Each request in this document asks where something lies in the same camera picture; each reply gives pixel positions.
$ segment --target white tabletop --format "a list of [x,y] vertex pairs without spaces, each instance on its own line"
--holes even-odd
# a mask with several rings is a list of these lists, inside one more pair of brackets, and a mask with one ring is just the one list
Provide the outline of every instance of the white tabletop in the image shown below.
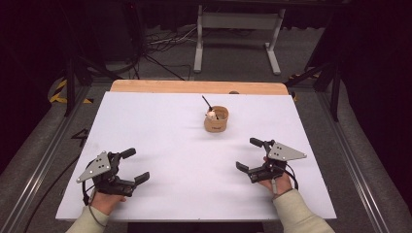
[[271,195],[235,167],[263,163],[265,151],[251,137],[275,140],[306,153],[290,161],[299,191],[309,208],[336,218],[317,161],[289,95],[203,94],[229,110],[223,133],[203,127],[207,105],[202,94],[106,92],[82,155],[57,211],[75,220],[83,208],[76,178],[101,151],[137,153],[120,161],[118,176],[127,181],[145,172],[150,179],[118,204],[117,221],[237,221],[277,219]]

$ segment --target human arm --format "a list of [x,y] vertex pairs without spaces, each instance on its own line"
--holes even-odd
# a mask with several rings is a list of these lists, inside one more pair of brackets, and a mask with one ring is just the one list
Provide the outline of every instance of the human arm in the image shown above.
[[286,173],[276,179],[276,194],[273,193],[271,181],[259,183],[274,195],[273,205],[276,207],[285,233],[334,232],[324,219],[309,210],[300,193],[292,189],[291,179]]
[[68,229],[68,233],[101,233],[109,220],[109,215],[118,204],[125,202],[121,195],[110,195],[95,191],[89,206],[83,208],[82,214]]

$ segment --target silver bracket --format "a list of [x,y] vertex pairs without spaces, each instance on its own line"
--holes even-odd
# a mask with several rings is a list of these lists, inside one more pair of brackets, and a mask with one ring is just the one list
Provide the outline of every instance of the silver bracket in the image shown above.
[[268,157],[280,161],[289,161],[305,158],[307,155],[306,153],[300,152],[281,143],[275,143],[272,150],[270,150]]
[[97,158],[94,159],[93,162],[86,168],[86,170],[79,176],[77,183],[82,183],[85,180],[110,171],[110,169],[111,166],[107,152],[103,151],[99,155],[97,155]]

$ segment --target beige sleeve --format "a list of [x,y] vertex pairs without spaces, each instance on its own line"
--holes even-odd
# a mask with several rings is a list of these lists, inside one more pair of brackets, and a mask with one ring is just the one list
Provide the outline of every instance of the beige sleeve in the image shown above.
[[[99,212],[97,209],[90,207],[96,219],[102,224],[106,225],[109,217]],[[105,227],[101,226],[94,220],[88,207],[83,207],[83,212],[73,225],[67,230],[68,233],[102,233]]]
[[306,206],[300,193],[294,189],[273,200],[285,233],[328,233],[333,229]]

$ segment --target equipment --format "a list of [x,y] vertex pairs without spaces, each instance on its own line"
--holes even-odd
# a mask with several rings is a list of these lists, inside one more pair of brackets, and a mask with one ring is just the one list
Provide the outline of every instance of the equipment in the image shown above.
[[121,153],[101,152],[97,158],[90,161],[86,170],[79,176],[77,183],[83,183],[83,195],[85,205],[88,205],[86,193],[86,180],[93,178],[96,191],[131,197],[137,185],[144,183],[150,177],[146,172],[134,178],[134,182],[121,180],[116,174],[119,171],[120,159],[130,157],[136,153],[136,149],[125,150]]
[[250,143],[257,147],[264,147],[266,150],[266,157],[264,163],[257,168],[249,169],[248,166],[240,162],[236,162],[236,168],[246,173],[251,179],[252,183],[261,182],[265,180],[274,180],[287,173],[294,180],[294,188],[298,189],[297,181],[293,174],[286,170],[289,160],[305,158],[307,155],[298,150],[292,149],[274,140],[261,141],[256,138],[251,138]]

